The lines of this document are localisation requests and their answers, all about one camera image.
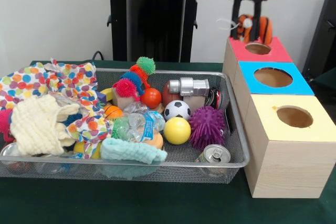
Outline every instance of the wooden box with hole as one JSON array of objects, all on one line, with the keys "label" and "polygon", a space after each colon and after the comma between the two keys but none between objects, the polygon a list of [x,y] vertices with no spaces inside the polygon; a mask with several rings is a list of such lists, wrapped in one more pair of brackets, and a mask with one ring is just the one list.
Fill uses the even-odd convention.
[{"label": "wooden box with hole", "polygon": [[311,95],[252,94],[245,119],[254,198],[319,198],[335,165],[336,126]]},{"label": "wooden box with hole", "polygon": [[273,37],[268,45],[257,42],[245,44],[229,37],[226,43],[223,73],[229,76],[232,84],[235,81],[239,61],[292,62],[277,37]]},{"label": "wooden box with hole", "polygon": [[251,94],[314,95],[293,63],[240,61],[238,66],[233,89],[243,122]]}]

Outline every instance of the colorful polka dot cloth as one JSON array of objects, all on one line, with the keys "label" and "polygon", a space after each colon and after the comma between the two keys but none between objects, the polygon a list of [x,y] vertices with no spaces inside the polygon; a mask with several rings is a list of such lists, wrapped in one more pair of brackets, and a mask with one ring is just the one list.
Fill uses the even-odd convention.
[{"label": "colorful polka dot cloth", "polygon": [[41,62],[21,68],[0,79],[0,109],[12,109],[18,102],[46,94],[48,74]]},{"label": "colorful polka dot cloth", "polygon": [[87,116],[71,123],[67,133],[78,142],[85,142],[82,158],[90,158],[98,143],[111,136],[110,122],[104,118],[104,109],[100,106],[97,94],[96,67],[91,63],[70,65],[57,63],[51,59],[46,64],[48,78],[46,80],[50,91],[60,92],[66,97],[76,98],[89,111]]}]

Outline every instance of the pink top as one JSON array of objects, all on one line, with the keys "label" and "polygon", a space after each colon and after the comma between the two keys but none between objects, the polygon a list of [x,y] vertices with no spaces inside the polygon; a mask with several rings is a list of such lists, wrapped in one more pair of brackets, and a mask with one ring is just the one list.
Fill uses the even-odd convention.
[{"label": "pink top", "polygon": [[271,51],[266,55],[258,55],[249,52],[245,47],[245,44],[239,40],[229,38],[233,52],[238,61],[273,61],[273,62],[292,62],[292,59],[288,55],[285,47],[281,44],[278,37],[273,37],[272,42],[267,46],[271,48]]}]

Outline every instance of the blue bottle label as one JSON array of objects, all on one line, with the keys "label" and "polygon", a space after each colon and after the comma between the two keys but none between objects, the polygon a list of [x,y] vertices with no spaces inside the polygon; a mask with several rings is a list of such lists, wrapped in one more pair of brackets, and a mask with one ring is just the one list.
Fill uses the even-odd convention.
[{"label": "blue bottle label", "polygon": [[151,118],[148,112],[144,113],[143,116],[145,117],[146,123],[143,129],[143,135],[141,138],[141,142],[146,141],[146,140],[153,140],[153,134],[154,134],[153,133],[154,120]]}]

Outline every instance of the circular hole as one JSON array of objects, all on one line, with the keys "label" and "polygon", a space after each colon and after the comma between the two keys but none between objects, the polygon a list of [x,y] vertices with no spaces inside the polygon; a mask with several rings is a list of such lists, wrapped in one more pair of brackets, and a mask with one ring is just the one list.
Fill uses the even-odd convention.
[{"label": "circular hole", "polygon": [[257,55],[266,55],[271,51],[269,46],[261,43],[249,43],[246,45],[246,50]]},{"label": "circular hole", "polygon": [[277,114],[280,120],[292,127],[305,128],[313,123],[310,113],[299,107],[281,107],[277,110]]},{"label": "circular hole", "polygon": [[254,72],[254,77],[262,84],[281,88],[290,85],[293,78],[283,70],[277,68],[261,68]]}]

